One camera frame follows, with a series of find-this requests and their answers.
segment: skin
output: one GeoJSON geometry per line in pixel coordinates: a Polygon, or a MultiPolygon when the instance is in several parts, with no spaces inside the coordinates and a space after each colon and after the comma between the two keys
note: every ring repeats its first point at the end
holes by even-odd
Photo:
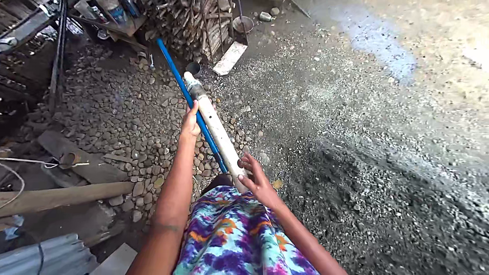
{"type": "MultiPolygon", "coordinates": [[[[156,203],[153,225],[141,252],[134,259],[127,275],[170,274],[177,265],[183,231],[189,215],[192,196],[194,147],[200,128],[196,113],[199,104],[187,108],[178,140],[178,150],[167,180],[156,203]]],[[[346,275],[337,261],[317,242],[280,199],[256,159],[245,153],[238,163],[252,174],[238,178],[263,205],[272,209],[285,234],[318,272],[346,275]]]]}

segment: white rope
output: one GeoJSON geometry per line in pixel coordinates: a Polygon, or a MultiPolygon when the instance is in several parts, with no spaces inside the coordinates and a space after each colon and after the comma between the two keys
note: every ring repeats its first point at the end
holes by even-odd
{"type": "Polygon", "coordinates": [[[14,159],[14,158],[0,158],[0,160],[23,161],[23,162],[37,162],[37,163],[44,164],[44,167],[45,168],[54,168],[54,167],[56,167],[56,166],[59,165],[59,164],[56,164],[56,163],[48,163],[48,162],[44,162],[44,161],[41,161],[41,160],[26,160],[26,159],[14,159]]]}
{"type": "Polygon", "coordinates": [[[7,165],[5,165],[3,163],[0,163],[0,165],[3,166],[5,169],[9,170],[10,172],[14,173],[14,175],[16,175],[17,178],[19,178],[19,180],[21,180],[21,183],[22,183],[22,187],[21,187],[20,191],[17,193],[17,195],[15,195],[15,197],[10,199],[10,201],[8,201],[8,202],[4,203],[2,206],[0,206],[0,208],[3,208],[5,205],[13,202],[16,198],[18,198],[20,196],[20,194],[22,194],[22,192],[24,191],[24,188],[25,188],[25,182],[24,182],[24,179],[19,174],[17,174],[17,172],[15,172],[12,168],[8,167],[7,165]]]}

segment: corrugated metal sheet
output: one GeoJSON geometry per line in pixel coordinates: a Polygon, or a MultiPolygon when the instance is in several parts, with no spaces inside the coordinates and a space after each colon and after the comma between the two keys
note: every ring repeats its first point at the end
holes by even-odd
{"type": "MultiPolygon", "coordinates": [[[[95,256],[77,234],[43,241],[41,247],[44,253],[41,275],[84,275],[98,266],[95,256]]],[[[40,264],[37,244],[0,254],[1,275],[37,275],[40,264]]]]}

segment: white board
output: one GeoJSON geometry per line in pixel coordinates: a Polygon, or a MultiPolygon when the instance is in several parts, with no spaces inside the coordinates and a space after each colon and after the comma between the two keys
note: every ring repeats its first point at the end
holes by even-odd
{"type": "Polygon", "coordinates": [[[137,252],[123,243],[90,275],[124,275],[136,258],[137,252]]]}
{"type": "Polygon", "coordinates": [[[212,70],[220,76],[227,75],[243,55],[246,48],[248,46],[235,41],[212,70]]]}

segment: blue pole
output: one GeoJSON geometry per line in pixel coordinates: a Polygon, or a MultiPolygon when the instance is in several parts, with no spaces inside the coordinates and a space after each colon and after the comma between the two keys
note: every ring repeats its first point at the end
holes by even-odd
{"type": "MultiPolygon", "coordinates": [[[[158,43],[159,48],[163,52],[166,58],[166,62],[168,62],[168,65],[170,66],[170,69],[173,72],[173,75],[175,76],[175,79],[177,80],[178,85],[180,86],[180,89],[182,90],[183,96],[185,96],[185,99],[187,100],[188,106],[192,108],[194,106],[194,101],[192,100],[192,97],[190,96],[190,93],[187,91],[187,87],[185,87],[185,84],[183,83],[182,77],[180,76],[180,73],[177,70],[177,67],[175,67],[175,64],[173,63],[172,57],[168,53],[168,50],[165,47],[165,44],[163,44],[163,41],[161,38],[158,38],[156,40],[158,43]]],[[[214,154],[214,158],[216,159],[217,163],[219,164],[219,168],[221,168],[221,172],[227,173],[227,167],[226,164],[224,164],[224,161],[222,160],[221,154],[219,153],[219,149],[216,146],[216,143],[214,142],[214,139],[212,138],[209,129],[207,129],[207,126],[205,125],[204,119],[202,118],[202,115],[200,114],[200,111],[197,112],[197,124],[200,127],[200,130],[202,131],[202,134],[205,137],[205,140],[207,143],[209,143],[209,147],[212,150],[212,153],[214,154]]]]}

